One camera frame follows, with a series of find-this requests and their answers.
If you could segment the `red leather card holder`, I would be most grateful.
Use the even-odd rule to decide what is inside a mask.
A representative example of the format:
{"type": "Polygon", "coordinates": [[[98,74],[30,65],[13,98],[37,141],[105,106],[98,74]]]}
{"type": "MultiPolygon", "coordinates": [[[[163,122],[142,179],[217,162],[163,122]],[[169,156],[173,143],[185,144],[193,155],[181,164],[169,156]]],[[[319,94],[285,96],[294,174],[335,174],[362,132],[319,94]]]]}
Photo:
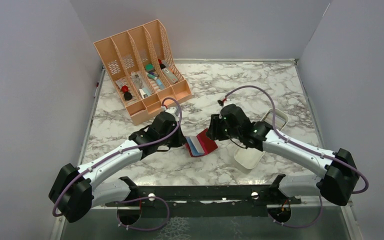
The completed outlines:
{"type": "Polygon", "coordinates": [[[214,152],[218,145],[207,137],[208,129],[204,129],[196,136],[186,136],[185,147],[193,158],[203,157],[214,152]]]}

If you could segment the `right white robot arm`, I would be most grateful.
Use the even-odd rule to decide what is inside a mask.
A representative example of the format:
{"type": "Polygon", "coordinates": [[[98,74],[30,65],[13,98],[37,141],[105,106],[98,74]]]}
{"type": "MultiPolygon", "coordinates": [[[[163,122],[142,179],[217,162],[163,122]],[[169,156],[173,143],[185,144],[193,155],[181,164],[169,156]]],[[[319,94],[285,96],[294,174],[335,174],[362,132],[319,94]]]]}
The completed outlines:
{"type": "Polygon", "coordinates": [[[280,132],[265,121],[251,121],[235,104],[210,116],[206,136],[214,141],[238,140],[246,148],[286,158],[310,175],[280,176],[268,190],[269,199],[280,204],[288,197],[319,196],[332,204],[348,204],[359,176],[351,153],[337,152],[303,143],[280,132]]]}

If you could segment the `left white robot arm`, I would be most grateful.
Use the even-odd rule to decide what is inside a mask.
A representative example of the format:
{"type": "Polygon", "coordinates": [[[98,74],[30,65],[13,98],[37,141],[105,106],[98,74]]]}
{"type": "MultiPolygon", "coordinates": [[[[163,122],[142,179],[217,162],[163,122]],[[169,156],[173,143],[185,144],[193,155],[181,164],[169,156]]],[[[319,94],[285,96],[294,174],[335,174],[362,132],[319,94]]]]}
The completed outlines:
{"type": "Polygon", "coordinates": [[[153,122],[133,132],[120,146],[86,164],[64,165],[50,189],[52,215],[64,216],[70,223],[80,220],[96,206],[121,201],[132,205],[137,191],[123,179],[105,182],[117,171],[141,161],[158,151],[160,146],[178,148],[186,139],[182,134],[182,114],[160,112],[153,122]]]}

